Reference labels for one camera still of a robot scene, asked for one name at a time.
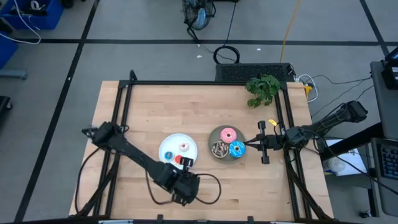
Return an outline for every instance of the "blue bin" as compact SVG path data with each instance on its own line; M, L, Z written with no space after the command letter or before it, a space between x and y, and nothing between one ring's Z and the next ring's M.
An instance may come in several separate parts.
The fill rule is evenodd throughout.
M39 29L55 29L58 21L61 18L63 7L59 0L36 0L40 5L45 4L47 6L47 16L25 16L21 13L24 21L33 29L36 26ZM20 11L26 4L30 5L30 0L17 0ZM14 29L28 29L28 27L21 21L18 15L11 15L9 12L15 5L14 0L8 0L8 2L0 10L0 17L4 18Z
M13 41L0 36L0 69L7 63L14 52L18 49Z

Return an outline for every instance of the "blue toy donut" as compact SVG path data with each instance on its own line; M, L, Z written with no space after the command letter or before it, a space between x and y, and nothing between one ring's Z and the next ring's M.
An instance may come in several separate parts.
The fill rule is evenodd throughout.
M239 158L246 152L246 146L241 141L233 141L229 145L229 153L232 157Z
M164 154L164 157L165 157L165 159L167 160L167 161L171 161L172 159L173 159L173 157L174 157L174 154L172 153L172 152L166 152L165 154Z

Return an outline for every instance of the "small toy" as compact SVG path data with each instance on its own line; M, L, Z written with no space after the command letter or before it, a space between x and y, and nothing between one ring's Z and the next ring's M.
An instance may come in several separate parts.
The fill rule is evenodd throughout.
M224 128L220 133L223 142L229 144L236 140L236 131L233 128Z
M171 161L174 157L174 154L169 151L164 154L164 157L166 158L167 161Z
M215 142L211 148L211 153L217 158L224 158L228 155L228 145L222 141Z
M246 152L246 146L241 141L233 141L229 145L229 153L232 157L239 158Z
M176 157L174 158L174 161L175 161L177 164L180 164L181 157L182 157L181 155L176 156Z
M180 150L181 150L182 152L187 152L188 149L189 149L189 144L188 144L188 143L182 143L182 144L180 145Z

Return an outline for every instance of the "gray floor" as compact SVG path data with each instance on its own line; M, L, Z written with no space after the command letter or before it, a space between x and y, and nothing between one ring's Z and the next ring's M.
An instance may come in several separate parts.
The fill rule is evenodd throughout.
M395 0L366 0L385 41L397 41ZM76 1L63 13L55 30L41 30L45 39L79 39L93 0ZM218 2L217 15L198 36L225 39L233 4ZM231 40L282 40L295 0L241 0L231 29ZM101 0L88 39L171 40L190 39L185 32L181 0ZM18 31L14 37L34 37ZM289 40L377 41L359 0L303 0ZM214 50L219 45L207 45ZM235 45L246 63L278 62L280 45ZM27 80L0 80L0 95L12 97L14 109L0 133L0 222L14 220L45 133L67 77L77 44L19 45L4 68L23 69ZM66 217L75 189L86 137L80 129L91 123L103 80L119 80L134 69L140 80L214 80L215 64L203 47L193 44L85 44L54 132L47 157L30 201L25 220ZM369 63L384 58L380 46L288 45L285 62L297 74L326 75L335 82L366 78ZM330 85L315 80L318 99L310 103L314 114L352 84ZM320 119L342 102L354 100L372 81L352 89L318 113ZM374 91L360 102L369 110L359 124L342 124L330 136L348 137L379 121ZM392 223L396 218L362 220L357 214L369 208L363 189L328 180L335 217L358 223Z

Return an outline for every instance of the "yellow cable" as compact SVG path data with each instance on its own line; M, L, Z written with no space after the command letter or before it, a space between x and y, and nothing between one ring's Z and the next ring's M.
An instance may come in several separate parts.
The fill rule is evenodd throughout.
M286 39L287 39L287 36L289 35L290 28L292 28L292 24L294 22L294 19L296 17L296 13L297 13L300 5L301 5L301 0L297 0L297 5L296 5L296 8L294 8L292 19L290 20L289 26L287 27L287 30L286 30L284 43L282 44L282 52L280 53L279 63L282 63L282 60L284 59Z

